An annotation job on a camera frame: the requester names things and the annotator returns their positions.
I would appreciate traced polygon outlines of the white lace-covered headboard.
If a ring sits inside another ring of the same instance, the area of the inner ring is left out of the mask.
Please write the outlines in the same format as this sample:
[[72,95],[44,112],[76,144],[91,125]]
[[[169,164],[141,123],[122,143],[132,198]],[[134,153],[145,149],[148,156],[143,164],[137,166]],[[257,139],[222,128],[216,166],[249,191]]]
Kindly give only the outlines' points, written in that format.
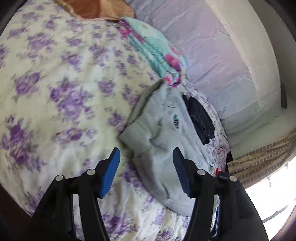
[[182,53],[187,76],[239,135],[281,112],[272,44],[249,1],[130,1]]

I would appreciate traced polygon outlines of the brown satin pillow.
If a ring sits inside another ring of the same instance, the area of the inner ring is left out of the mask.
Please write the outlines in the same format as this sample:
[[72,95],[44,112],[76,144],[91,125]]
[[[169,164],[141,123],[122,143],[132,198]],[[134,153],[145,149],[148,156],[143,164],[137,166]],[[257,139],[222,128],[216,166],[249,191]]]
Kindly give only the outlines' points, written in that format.
[[118,21],[123,17],[135,18],[133,8],[123,0],[55,0],[55,3],[83,20]]

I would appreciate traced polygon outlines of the blue and red garment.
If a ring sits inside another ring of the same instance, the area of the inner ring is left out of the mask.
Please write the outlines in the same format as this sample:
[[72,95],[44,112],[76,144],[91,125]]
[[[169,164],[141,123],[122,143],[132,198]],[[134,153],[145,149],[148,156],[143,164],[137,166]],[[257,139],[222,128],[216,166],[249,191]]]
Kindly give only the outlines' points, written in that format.
[[226,179],[227,180],[229,178],[229,173],[228,172],[221,171],[218,168],[215,171],[215,175],[216,175],[217,178],[220,178],[220,179]]

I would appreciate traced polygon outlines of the grey sweatpants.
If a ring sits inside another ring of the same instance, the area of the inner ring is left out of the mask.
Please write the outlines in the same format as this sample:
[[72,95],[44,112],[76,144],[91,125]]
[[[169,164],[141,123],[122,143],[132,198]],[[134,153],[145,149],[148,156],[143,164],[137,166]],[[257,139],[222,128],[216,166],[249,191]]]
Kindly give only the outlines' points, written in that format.
[[179,148],[198,168],[214,173],[210,155],[197,135],[181,93],[163,80],[146,89],[119,139],[131,150],[132,162],[147,191],[161,204],[191,216],[194,199],[182,190],[173,150]]

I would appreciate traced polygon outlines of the floral turquoise folded quilt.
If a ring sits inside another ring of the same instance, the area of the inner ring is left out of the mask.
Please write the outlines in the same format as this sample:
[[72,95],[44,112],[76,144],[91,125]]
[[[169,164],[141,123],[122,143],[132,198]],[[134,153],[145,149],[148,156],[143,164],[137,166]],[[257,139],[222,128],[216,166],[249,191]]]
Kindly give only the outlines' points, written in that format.
[[124,17],[119,31],[145,57],[150,67],[172,88],[181,86],[186,74],[186,61],[181,52],[151,25]]

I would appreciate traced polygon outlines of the beige checked curtain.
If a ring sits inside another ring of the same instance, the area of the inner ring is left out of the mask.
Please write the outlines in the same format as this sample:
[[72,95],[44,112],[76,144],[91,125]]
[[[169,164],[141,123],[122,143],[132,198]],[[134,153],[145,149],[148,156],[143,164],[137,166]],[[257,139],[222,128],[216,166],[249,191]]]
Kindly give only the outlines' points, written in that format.
[[231,175],[238,178],[247,189],[281,169],[295,157],[295,129],[271,144],[230,161],[227,164]]

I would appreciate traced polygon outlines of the purple floral bedspread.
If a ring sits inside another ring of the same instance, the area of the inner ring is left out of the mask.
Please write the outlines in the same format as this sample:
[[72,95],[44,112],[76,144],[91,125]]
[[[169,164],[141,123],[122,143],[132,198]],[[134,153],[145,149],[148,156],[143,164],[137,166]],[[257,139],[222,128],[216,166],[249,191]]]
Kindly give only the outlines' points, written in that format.
[[79,176],[121,152],[99,201],[111,240],[182,240],[190,219],[143,186],[118,136],[159,76],[110,21],[27,1],[1,34],[1,214],[29,225],[55,176]]

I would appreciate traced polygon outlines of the folded black pants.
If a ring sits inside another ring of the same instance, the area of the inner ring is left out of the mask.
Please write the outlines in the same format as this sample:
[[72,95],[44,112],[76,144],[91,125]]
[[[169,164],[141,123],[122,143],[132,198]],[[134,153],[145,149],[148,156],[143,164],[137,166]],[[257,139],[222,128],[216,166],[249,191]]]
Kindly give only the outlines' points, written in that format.
[[215,137],[215,128],[210,116],[194,97],[187,98],[183,95],[182,98],[202,144],[209,144],[210,140]]

